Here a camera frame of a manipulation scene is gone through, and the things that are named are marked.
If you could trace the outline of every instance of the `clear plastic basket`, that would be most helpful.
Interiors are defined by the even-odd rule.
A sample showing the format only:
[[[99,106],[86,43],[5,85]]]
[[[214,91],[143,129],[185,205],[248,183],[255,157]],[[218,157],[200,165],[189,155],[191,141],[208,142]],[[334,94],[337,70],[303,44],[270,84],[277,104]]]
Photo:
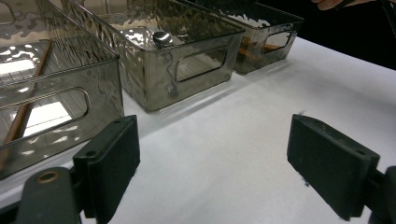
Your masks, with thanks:
[[[118,60],[49,1],[0,1],[0,179],[123,116]]]
[[[230,80],[244,32],[172,0],[107,1],[101,15],[67,0],[63,8],[120,54],[122,87],[146,111]],[[172,45],[156,45],[156,32],[172,36]]]

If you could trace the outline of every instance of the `wooden stick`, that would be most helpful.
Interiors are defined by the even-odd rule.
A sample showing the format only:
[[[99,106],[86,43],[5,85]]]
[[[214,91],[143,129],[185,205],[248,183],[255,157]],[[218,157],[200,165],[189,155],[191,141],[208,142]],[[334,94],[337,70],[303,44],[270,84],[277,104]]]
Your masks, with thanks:
[[[49,41],[46,51],[44,52],[44,55],[41,58],[41,62],[38,64],[38,67],[35,70],[33,77],[41,76],[46,61],[48,59],[48,56],[50,55],[51,46],[52,46],[52,40]],[[30,91],[30,97],[33,96],[34,92],[35,92],[35,84],[33,85]],[[15,139],[23,137],[30,114],[32,113],[33,106],[34,106],[33,103],[29,103],[26,105],[21,105],[20,108],[18,108],[17,114],[15,115],[15,119],[12,121],[11,127],[9,127],[3,145],[12,142]],[[3,149],[0,151],[0,171],[3,170],[7,156],[8,156],[7,149]]]

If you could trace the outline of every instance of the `white tabletop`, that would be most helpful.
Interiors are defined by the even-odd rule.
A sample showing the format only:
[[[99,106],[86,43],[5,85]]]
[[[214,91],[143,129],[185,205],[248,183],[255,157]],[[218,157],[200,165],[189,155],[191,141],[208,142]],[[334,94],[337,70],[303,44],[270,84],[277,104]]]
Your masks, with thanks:
[[[381,155],[379,171],[396,165],[396,71],[301,38],[287,60],[159,113],[126,93],[124,107],[137,115],[141,163],[111,223],[345,223],[287,162],[296,113]]]

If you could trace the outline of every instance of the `plastic storage bin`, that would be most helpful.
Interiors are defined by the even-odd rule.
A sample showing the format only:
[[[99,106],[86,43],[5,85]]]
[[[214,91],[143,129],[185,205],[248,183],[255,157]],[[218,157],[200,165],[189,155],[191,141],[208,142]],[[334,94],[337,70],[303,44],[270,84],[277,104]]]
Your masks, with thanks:
[[[178,0],[246,30],[234,69],[241,75],[286,59],[303,18],[252,1]]]
[[[244,32],[172,0],[107,1],[98,16],[72,1],[64,10],[120,54],[122,87],[146,111],[229,80]],[[155,44],[156,32],[173,43]]]
[[[0,1],[0,179],[123,116],[118,59],[47,0]]]

